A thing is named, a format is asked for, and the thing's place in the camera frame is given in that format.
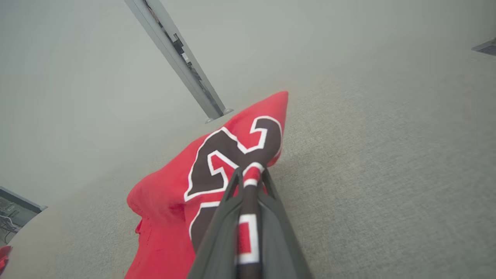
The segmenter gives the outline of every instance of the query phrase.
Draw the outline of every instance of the red object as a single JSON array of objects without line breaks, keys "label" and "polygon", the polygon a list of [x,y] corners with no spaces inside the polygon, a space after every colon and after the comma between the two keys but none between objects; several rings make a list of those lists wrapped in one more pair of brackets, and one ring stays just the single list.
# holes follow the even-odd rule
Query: red object
[{"label": "red object", "polygon": [[[277,161],[287,102],[283,91],[250,106],[131,190],[127,204],[142,220],[126,279],[187,277],[234,169],[245,170],[244,185],[256,185],[263,169]],[[249,239],[240,245],[249,251]]]},{"label": "red object", "polygon": [[8,255],[10,254],[11,250],[12,246],[3,246],[2,248],[0,248],[0,275],[3,273],[5,266],[7,266]]}]

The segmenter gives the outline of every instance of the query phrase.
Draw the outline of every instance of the textured gray fabric surface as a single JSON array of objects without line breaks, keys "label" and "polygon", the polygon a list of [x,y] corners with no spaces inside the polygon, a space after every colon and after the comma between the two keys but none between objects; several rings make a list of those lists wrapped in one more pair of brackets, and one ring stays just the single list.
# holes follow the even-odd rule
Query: textured gray fabric surface
[{"label": "textured gray fabric surface", "polygon": [[[42,212],[2,278],[124,277],[139,221],[129,190],[223,121]],[[271,176],[316,279],[494,277],[496,59],[384,51],[290,92]]]}]

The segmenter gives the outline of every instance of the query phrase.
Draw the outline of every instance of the white cable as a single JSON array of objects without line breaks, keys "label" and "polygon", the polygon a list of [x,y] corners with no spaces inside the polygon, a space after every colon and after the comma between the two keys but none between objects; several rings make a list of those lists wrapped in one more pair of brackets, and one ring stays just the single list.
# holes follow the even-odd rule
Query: white cable
[{"label": "white cable", "polygon": [[0,215],[0,217],[7,218],[7,219],[10,221],[10,224],[12,224],[12,226],[13,226],[14,228],[16,228],[16,229],[21,229],[21,228],[19,228],[18,226],[14,225],[14,223],[12,222],[12,219],[10,219],[9,217],[7,217],[7,216],[3,216],[3,215]]}]

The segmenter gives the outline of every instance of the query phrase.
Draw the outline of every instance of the metal frame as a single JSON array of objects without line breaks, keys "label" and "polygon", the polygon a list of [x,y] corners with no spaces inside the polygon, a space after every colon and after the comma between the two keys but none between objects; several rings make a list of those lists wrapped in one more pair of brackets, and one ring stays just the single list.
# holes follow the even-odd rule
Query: metal frame
[{"label": "metal frame", "polygon": [[[198,61],[191,52],[191,49],[187,46],[183,36],[180,34],[162,3],[160,3],[160,0],[124,1],[157,48],[167,59],[167,62],[172,66],[172,69],[178,74],[186,88],[188,88],[200,107],[209,117],[207,122],[231,112],[232,110],[226,109],[220,100],[212,87],[212,84],[207,79],[205,72],[201,69]],[[178,53],[173,45],[174,43],[177,44],[178,40],[182,50],[186,54],[187,62],[190,63],[190,66],[188,66],[186,59]],[[196,71],[197,76],[194,75],[190,68],[193,68]]]}]

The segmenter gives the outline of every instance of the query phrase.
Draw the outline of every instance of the white wall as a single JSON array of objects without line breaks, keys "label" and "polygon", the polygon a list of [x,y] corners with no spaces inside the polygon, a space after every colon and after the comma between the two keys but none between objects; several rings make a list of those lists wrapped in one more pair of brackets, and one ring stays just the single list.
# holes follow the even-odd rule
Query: white wall
[{"label": "white wall", "polygon": [[51,205],[206,119],[124,0],[0,2],[0,186]]},{"label": "white wall", "polygon": [[[161,1],[235,109],[398,40],[496,36],[494,0]],[[44,205],[206,119],[124,0],[2,0],[0,98],[0,185]]]},{"label": "white wall", "polygon": [[234,108],[303,88],[326,69],[399,40],[470,49],[496,37],[495,0],[161,2]]}]

